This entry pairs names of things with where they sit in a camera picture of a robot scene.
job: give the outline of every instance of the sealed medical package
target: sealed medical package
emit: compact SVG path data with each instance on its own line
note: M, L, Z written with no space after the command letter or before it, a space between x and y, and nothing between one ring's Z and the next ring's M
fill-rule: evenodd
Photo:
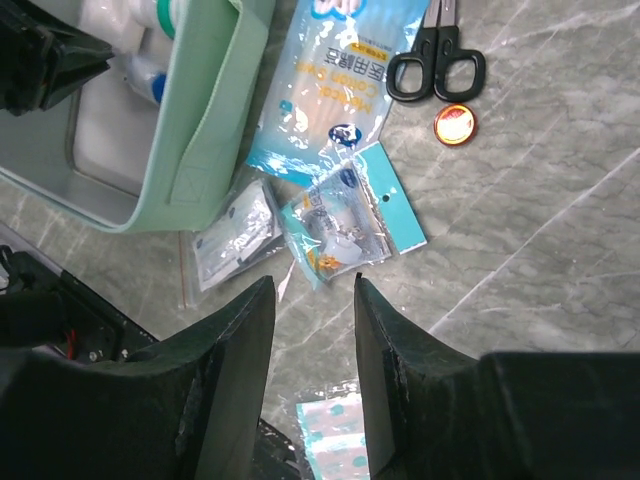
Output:
M301 478L370 478L358 380L305 389L284 408L299 435L294 444Z
M314 289L427 238L379 142L358 152L282 209L285 238Z
M353 164L347 162L283 210L285 236L314 289L391 255Z
M209 228L181 236L184 306L197 307L207 291L284 248L280 209L269 182L236 181Z
M299 0L247 163L304 187L375 143L429 0Z

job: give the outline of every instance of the black scissors handle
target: black scissors handle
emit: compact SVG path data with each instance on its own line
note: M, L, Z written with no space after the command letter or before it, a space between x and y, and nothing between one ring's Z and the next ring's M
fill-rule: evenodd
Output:
M389 96L399 102L415 102L433 95L434 68L436 66L436 52L438 51L438 30L435 28L421 28L416 36L413 50L400 53L391 59L387 70L387 92ZM400 67L410 63L417 63L422 70L420 88L414 92L400 89L398 71Z
M473 100L484 88L487 76L487 61L477 50L459 48L460 30L456 26L440 27L438 30L438 53L436 56L435 92L439 99L450 103L464 103ZM473 83L468 90L451 92L447 90L447 71L456 62L471 60L475 65Z

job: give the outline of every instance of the mint green container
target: mint green container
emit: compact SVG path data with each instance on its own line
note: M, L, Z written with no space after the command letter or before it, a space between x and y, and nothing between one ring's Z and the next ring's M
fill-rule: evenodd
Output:
M72 24L82 5L35 3ZM229 187L274 5L188 2L139 194L75 168L77 97L19 118L0 112L0 178L106 232L205 228Z

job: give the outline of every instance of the scissor blade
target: scissor blade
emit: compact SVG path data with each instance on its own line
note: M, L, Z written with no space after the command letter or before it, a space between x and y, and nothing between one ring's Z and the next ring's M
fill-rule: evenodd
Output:
M431 0L427 13L424 16L424 28L434 28L438 26L438 20L440 18L440 4L442 0Z
M440 16L441 27L451 27L456 24L456 0L440 0L442 4L442 15Z

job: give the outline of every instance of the marble floor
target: marble floor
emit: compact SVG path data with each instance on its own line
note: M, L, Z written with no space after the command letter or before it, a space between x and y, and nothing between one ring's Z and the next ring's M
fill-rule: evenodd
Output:
M640 349L640 2L459 0L462 43L488 61L477 138L434 138L443 104L394 105L383 143L431 243L364 268L406 316L471 355ZM278 0L244 151L295 0ZM455 72L458 78L464 70ZM288 252L180 307L176 233L110 236L0 186L0 220L159 338L224 305ZM356 376L353 276L278 306L264 416L292 432L298 392Z

